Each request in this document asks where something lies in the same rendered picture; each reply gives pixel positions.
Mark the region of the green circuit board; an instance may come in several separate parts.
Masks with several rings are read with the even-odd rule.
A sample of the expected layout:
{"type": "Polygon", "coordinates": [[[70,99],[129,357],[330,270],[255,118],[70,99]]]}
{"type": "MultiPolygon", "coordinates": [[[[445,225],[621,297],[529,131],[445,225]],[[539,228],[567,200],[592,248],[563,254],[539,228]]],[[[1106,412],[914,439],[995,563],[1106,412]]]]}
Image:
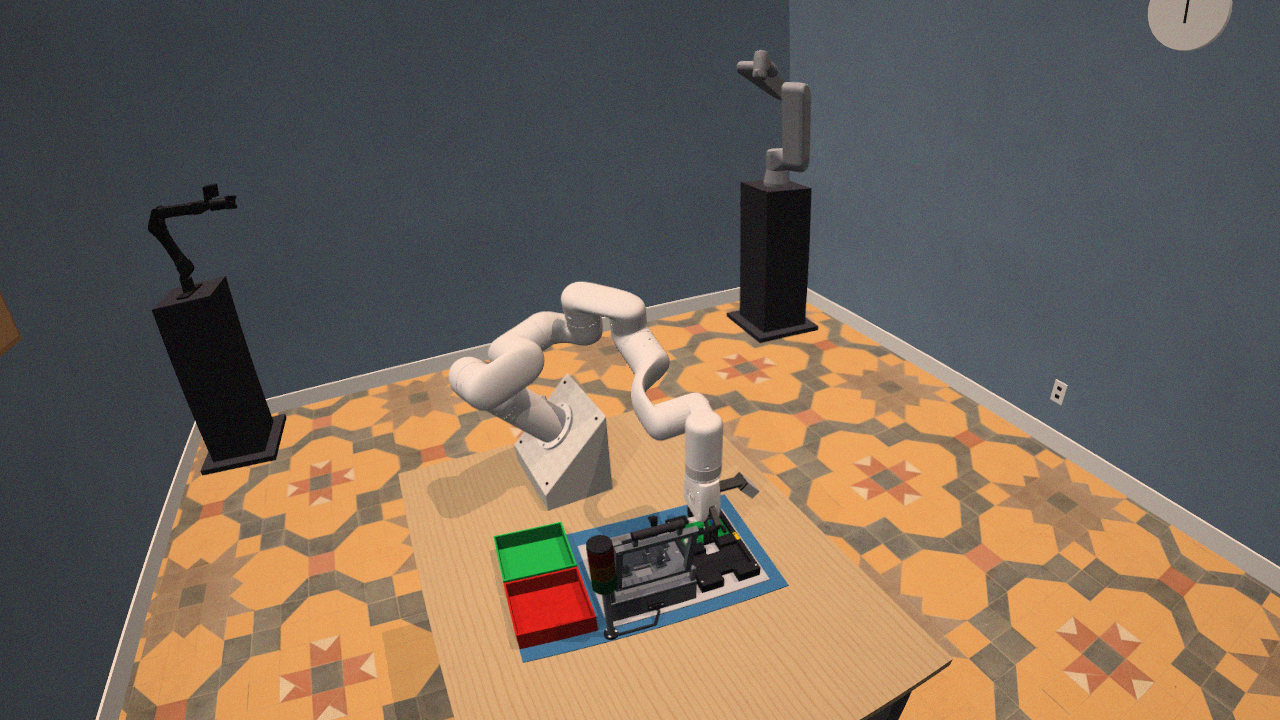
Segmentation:
{"type": "MultiPolygon", "coordinates": [[[[712,525],[712,520],[709,520],[708,524],[710,527],[712,525]]],[[[700,521],[692,521],[690,524],[686,524],[685,528],[687,528],[687,527],[695,527],[695,525],[698,525],[698,529],[699,529],[698,542],[703,543],[703,530],[705,529],[704,521],[701,521],[701,523],[700,521]]],[[[719,536],[726,536],[726,534],[730,534],[730,530],[727,530],[727,528],[724,527],[723,521],[721,521],[721,530],[718,530],[718,537],[719,536]]]]}

